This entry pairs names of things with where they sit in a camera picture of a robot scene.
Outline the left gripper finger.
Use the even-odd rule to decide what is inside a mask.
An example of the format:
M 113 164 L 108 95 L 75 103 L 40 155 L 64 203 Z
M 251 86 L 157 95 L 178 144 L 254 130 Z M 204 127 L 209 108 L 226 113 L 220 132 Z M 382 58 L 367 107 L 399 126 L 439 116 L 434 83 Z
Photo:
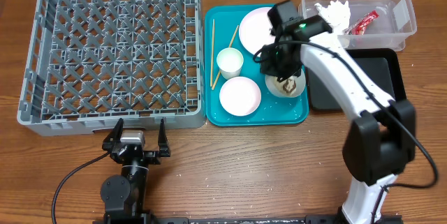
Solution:
M 102 143 L 102 150 L 112 151 L 116 143 L 120 142 L 124 128 L 124 120 L 120 118 L 112 131 L 105 137 Z
M 163 119 L 161 120 L 159 127 L 158 146 L 160 157 L 170 157 L 170 147 L 166 136 L 165 122 Z

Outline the rice and brown food scrap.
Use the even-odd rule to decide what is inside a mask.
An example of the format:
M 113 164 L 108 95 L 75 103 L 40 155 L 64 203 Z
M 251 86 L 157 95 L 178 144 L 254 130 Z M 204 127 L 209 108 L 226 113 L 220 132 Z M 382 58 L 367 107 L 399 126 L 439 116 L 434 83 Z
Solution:
M 281 82 L 276 78 L 274 79 L 274 84 L 277 90 L 284 96 L 290 96 L 294 94 L 297 89 L 297 83 L 293 77 L 290 77 Z

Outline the grey bowl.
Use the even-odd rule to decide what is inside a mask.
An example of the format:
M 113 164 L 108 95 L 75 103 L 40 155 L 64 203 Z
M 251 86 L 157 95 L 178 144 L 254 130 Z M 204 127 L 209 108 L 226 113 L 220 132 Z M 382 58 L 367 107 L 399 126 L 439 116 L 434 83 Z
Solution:
M 273 94 L 276 97 L 279 97 L 279 98 L 296 98 L 296 97 L 300 96 L 301 93 L 305 90 L 305 87 L 306 87 L 305 73 L 302 70 L 299 77 L 297 77 L 295 75 L 292 75 L 290 77 L 293 77 L 295 79 L 296 83 L 297 83 L 297 89 L 296 89 L 295 93 L 290 95 L 290 96 L 284 96 L 277 90 L 277 88 L 276 88 L 276 86 L 274 84 L 274 79 L 276 79 L 276 78 L 278 79 L 278 77 L 266 75 L 265 76 L 266 87 L 268 88 L 270 93 Z

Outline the large white round plate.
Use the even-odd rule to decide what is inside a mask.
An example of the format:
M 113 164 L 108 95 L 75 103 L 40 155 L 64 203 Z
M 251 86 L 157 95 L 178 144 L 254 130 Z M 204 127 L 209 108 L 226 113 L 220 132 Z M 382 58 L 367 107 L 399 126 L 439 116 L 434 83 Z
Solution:
M 270 9 L 271 7 L 254 9 L 240 22 L 240 42 L 250 54 L 255 54 L 264 45 L 272 44 L 275 40 L 271 35 L 272 25 L 268 17 Z

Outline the white plastic cup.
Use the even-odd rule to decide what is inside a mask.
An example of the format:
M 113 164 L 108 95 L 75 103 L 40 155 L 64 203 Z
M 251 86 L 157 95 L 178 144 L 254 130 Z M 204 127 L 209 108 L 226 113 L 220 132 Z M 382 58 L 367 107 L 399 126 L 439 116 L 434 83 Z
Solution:
M 220 73 L 227 80 L 240 75 L 243 63 L 242 53 L 232 47 L 221 50 L 217 55 L 217 65 Z

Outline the small white round plate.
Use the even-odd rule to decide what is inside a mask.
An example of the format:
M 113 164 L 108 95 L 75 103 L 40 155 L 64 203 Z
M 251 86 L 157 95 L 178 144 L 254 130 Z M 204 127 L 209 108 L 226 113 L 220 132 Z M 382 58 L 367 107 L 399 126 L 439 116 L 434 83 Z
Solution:
M 261 104 L 261 90 L 248 77 L 233 77 L 220 89 L 219 102 L 227 113 L 244 117 L 257 110 Z

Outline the white paper napkin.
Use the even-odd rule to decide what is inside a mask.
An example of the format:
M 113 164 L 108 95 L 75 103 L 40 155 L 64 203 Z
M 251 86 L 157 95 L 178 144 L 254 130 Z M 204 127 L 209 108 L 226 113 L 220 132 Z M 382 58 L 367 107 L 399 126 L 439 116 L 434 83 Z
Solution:
M 332 27 L 333 33 L 344 35 L 350 27 L 351 9 L 349 2 L 330 1 L 327 7 L 320 3 L 314 5 L 318 14 Z

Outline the red snack wrapper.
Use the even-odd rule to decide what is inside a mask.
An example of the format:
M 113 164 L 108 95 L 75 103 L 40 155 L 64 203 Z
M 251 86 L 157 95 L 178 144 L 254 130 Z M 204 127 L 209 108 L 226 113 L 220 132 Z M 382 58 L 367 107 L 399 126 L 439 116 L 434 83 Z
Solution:
M 373 10 L 366 14 L 362 19 L 359 19 L 356 23 L 351 25 L 347 30 L 346 34 L 349 35 L 363 35 L 367 27 L 379 17 L 379 14 Z

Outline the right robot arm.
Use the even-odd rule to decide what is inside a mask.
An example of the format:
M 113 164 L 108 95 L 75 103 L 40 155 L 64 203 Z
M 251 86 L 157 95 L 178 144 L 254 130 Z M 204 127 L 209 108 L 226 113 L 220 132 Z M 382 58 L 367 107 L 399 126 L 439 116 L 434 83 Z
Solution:
M 415 157 L 416 113 L 407 100 L 395 101 L 377 86 L 343 48 L 332 27 L 320 16 L 302 19 L 290 0 L 268 11 L 272 44 L 254 55 L 260 72 L 273 77 L 280 89 L 298 89 L 294 77 L 310 69 L 351 122 L 343 146 L 352 175 L 349 194 L 331 223 L 401 223 L 382 216 L 388 190 Z

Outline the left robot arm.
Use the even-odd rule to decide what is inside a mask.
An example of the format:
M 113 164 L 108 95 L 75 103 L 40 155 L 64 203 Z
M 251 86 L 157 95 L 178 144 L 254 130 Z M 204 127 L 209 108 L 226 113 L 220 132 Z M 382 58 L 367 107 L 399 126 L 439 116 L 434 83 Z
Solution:
M 125 130 L 120 119 L 104 139 L 102 148 L 122 166 L 121 173 L 108 177 L 100 195 L 105 204 L 104 223 L 157 223 L 154 214 L 144 209 L 147 175 L 150 165 L 159 165 L 170 156 L 164 121 L 159 125 L 156 151 L 145 149 L 141 130 Z

